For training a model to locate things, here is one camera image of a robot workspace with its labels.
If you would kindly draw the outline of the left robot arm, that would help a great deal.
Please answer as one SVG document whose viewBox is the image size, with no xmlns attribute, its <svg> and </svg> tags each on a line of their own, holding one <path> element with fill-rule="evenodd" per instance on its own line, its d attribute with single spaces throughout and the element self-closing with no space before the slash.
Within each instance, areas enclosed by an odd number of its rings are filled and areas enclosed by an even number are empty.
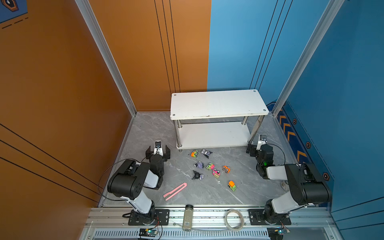
<svg viewBox="0 0 384 240">
<path fill-rule="evenodd" d="M 107 184 L 107 191 L 128 202 L 133 210 L 130 217 L 137 218 L 146 225 L 155 220 L 155 203 L 143 192 L 143 188 L 157 190 L 161 187 L 165 174 L 164 162 L 171 157 L 168 146 L 163 147 L 160 141 L 155 148 L 146 150 L 148 163 L 138 163 L 126 159 L 112 175 Z"/>
</svg>

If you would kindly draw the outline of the orange green toy car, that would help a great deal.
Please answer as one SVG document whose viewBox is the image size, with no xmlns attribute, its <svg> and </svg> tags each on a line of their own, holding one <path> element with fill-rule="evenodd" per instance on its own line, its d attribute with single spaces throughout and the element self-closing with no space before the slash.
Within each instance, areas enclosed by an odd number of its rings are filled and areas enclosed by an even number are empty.
<svg viewBox="0 0 384 240">
<path fill-rule="evenodd" d="M 199 154 L 199 151 L 198 150 L 194 150 L 194 151 L 191 152 L 191 157 L 196 158 L 198 156 L 198 154 Z"/>
</svg>

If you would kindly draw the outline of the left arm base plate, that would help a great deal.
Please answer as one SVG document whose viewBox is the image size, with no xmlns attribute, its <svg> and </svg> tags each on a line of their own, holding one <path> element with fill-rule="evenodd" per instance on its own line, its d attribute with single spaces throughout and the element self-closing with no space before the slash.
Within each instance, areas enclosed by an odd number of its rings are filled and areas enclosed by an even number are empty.
<svg viewBox="0 0 384 240">
<path fill-rule="evenodd" d="M 167 226 L 169 224 L 170 210 L 155 209 L 148 214 L 140 214 L 132 210 L 128 220 L 129 226 L 155 226 L 161 224 Z"/>
</svg>

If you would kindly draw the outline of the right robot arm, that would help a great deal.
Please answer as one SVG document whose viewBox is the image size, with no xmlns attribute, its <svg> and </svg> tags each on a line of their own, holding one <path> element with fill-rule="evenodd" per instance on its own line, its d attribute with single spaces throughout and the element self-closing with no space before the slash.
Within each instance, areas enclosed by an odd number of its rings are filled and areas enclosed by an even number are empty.
<svg viewBox="0 0 384 240">
<path fill-rule="evenodd" d="M 281 223 L 292 211 L 304 206 L 332 201 L 332 191 L 314 164 L 275 166 L 273 147 L 267 144 L 249 144 L 247 153 L 256 158 L 256 170 L 263 179 L 288 182 L 287 193 L 266 202 L 262 219 L 267 224 Z"/>
</svg>

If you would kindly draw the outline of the purple toy figure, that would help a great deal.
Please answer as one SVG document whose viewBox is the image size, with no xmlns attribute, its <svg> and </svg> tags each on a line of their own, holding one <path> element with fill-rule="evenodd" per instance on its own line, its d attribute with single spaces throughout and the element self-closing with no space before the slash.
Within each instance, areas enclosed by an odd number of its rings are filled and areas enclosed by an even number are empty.
<svg viewBox="0 0 384 240">
<path fill-rule="evenodd" d="M 199 169 L 203 169 L 205 167 L 205 165 L 204 165 L 204 163 L 199 161 L 198 163 L 195 164 L 195 167 L 199 168 Z"/>
</svg>

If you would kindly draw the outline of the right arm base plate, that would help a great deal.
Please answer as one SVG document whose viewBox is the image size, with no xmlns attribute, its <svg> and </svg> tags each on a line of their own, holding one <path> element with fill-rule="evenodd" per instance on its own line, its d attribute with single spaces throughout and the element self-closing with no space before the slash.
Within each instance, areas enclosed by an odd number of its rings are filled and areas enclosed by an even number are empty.
<svg viewBox="0 0 384 240">
<path fill-rule="evenodd" d="M 256 225 L 285 225 L 292 224 L 288 214 L 276 214 L 274 211 L 266 212 L 262 209 L 249 209 L 248 210 L 250 222 L 252 226 Z"/>
</svg>

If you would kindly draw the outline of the black purple robot toy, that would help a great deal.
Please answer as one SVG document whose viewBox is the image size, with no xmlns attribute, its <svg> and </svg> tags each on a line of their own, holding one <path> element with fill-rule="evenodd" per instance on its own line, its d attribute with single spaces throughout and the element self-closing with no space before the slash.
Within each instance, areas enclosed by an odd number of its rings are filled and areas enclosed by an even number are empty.
<svg viewBox="0 0 384 240">
<path fill-rule="evenodd" d="M 212 154 L 212 152 L 211 151 L 208 151 L 208 150 L 205 150 L 205 149 L 203 149 L 202 151 L 201 151 L 201 153 L 202 153 L 202 155 L 204 155 L 207 159 L 210 157 L 210 155 Z"/>
</svg>

